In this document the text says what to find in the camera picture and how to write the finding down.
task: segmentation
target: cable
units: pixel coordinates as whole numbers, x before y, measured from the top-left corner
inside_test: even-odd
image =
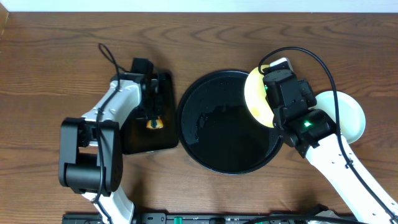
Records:
[[[360,181],[360,183],[363,185],[363,187],[369,192],[370,195],[372,195],[372,197],[376,200],[376,202],[384,209],[384,211],[386,211],[386,213],[391,217],[391,221],[396,221],[398,223],[398,217],[395,216],[389,209],[388,207],[381,201],[381,199],[372,191],[372,189],[367,185],[367,183],[365,183],[365,181],[362,179],[362,177],[360,176],[360,174],[356,171],[356,169],[354,168],[353,165],[353,161],[351,159],[348,158],[347,153],[344,150],[343,147],[343,141],[341,140],[341,131],[340,131],[340,116],[339,116],[339,110],[338,110],[338,100],[337,100],[337,90],[336,90],[336,85],[335,85],[335,81],[328,69],[328,67],[325,65],[325,63],[322,62],[322,60],[316,56],[314,53],[312,53],[311,51],[301,48],[301,47],[282,47],[279,49],[276,49],[274,51],[272,51],[271,53],[267,54],[264,58],[261,59],[260,63],[259,63],[259,73],[265,75],[265,73],[261,70],[261,65],[271,56],[274,55],[277,52],[281,52],[284,50],[298,50],[301,52],[304,52],[308,55],[310,55],[311,57],[313,57],[324,69],[324,71],[326,72],[326,74],[329,77],[329,81],[330,81],[330,85],[331,85],[331,89],[333,90],[333,97],[334,97],[334,101],[335,101],[335,113],[336,113],[336,135],[337,135],[337,141],[338,141],[338,145],[340,147],[340,151],[341,154],[343,155],[345,161],[347,162],[346,164],[346,168],[350,168],[355,177]]]
[[[98,44],[99,51],[104,55],[105,58],[110,60],[112,64],[115,66],[116,69],[116,74],[118,78],[118,85],[115,88],[115,90],[112,92],[112,94],[105,100],[105,102],[98,108],[97,111],[97,116],[96,116],[96,137],[97,137],[97,143],[98,143],[98,157],[99,157],[99,187],[98,187],[98,193],[95,196],[95,198],[91,201],[93,204],[98,204],[98,200],[101,197],[102,191],[104,189],[104,156],[103,156],[103,148],[102,148],[102,142],[101,142],[101,137],[102,137],[102,132],[100,130],[100,120],[104,111],[104,108],[106,105],[112,100],[112,98],[115,96],[115,94],[119,91],[120,88],[120,73],[119,73],[119,66],[116,63],[116,60],[113,57],[113,54],[111,51],[105,46],[104,44],[99,43]]]
[[[104,44],[99,43],[99,44],[98,44],[98,47],[99,47],[99,50],[101,51],[101,53],[104,55],[104,57],[105,57],[106,59],[108,59],[108,61],[110,61],[112,64],[114,64],[115,66],[117,66],[118,68],[120,68],[120,69],[121,69],[122,71],[124,71],[124,72],[128,72],[128,71],[129,71],[129,70],[127,70],[127,69],[123,68],[122,66],[120,66],[120,65],[118,65],[118,64],[115,63],[115,60],[114,60],[113,56],[111,56],[111,55],[112,55],[111,52],[109,51],[109,49],[108,49]],[[103,50],[101,49],[102,47],[104,47],[104,48],[106,49],[106,51],[108,51],[109,56],[111,56],[111,57],[107,56],[107,55],[103,52]]]
[[[262,217],[247,221],[243,224],[256,224],[260,222],[269,222],[275,220],[306,220],[306,221],[320,221],[320,222],[330,222],[336,224],[365,224],[362,222],[345,220],[342,218],[331,218],[331,217],[319,217],[310,215],[276,215],[272,217]]]
[[[105,211],[101,202],[98,202],[97,205],[98,205],[98,208],[101,210],[101,212],[106,216],[106,219],[108,220],[108,224],[113,224],[111,216]]]

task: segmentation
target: green led light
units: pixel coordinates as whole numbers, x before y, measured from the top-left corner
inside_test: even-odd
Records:
[[[309,126],[311,126],[312,124],[309,122],[309,121],[305,121],[304,122],[304,126],[307,128],[307,127],[309,127]]]

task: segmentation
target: black bowl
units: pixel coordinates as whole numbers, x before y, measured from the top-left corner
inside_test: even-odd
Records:
[[[195,81],[177,109],[178,138],[204,167],[245,174],[266,165],[282,146],[273,128],[259,124],[244,100],[247,72],[222,70]]]

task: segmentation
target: wood grain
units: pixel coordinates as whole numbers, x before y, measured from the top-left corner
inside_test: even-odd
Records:
[[[60,124],[88,111],[118,63],[151,59],[173,71],[177,101],[202,75],[252,70],[278,47],[298,45],[327,63],[337,88],[356,98],[367,126],[352,144],[398,198],[398,17],[392,14],[13,13],[0,42],[0,222],[60,223],[65,212],[94,212],[58,183]],[[329,90],[316,62],[286,52],[317,93]],[[126,156],[122,186],[139,208],[172,213],[305,211],[348,207],[326,179],[284,146],[265,167],[228,176],[202,168],[181,145]]]

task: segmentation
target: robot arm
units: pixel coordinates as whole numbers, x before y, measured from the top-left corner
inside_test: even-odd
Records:
[[[111,80],[108,92],[81,118],[66,118],[61,126],[59,180],[64,187],[70,187],[76,194],[92,201],[103,217],[104,223],[130,224],[134,204],[126,197],[120,186],[123,174],[122,141],[120,129],[133,110],[138,116],[153,119],[159,116],[154,107],[152,95],[157,91],[158,80],[151,79],[153,64],[146,59],[135,58],[131,73],[123,73],[120,86]],[[101,142],[104,159],[104,189],[98,192],[100,184],[100,162],[96,154],[84,153],[83,148],[97,146],[96,117],[98,108],[109,99],[101,116]]]
[[[309,109],[317,101],[306,80],[297,77],[287,65],[274,65],[263,82],[268,87],[267,99],[274,116],[274,127],[284,142],[296,148],[334,186],[360,222],[397,223],[365,189],[341,154],[336,136],[336,123],[322,110]],[[356,171],[384,205],[398,215],[397,202],[379,185],[354,155],[344,136],[343,147]]]

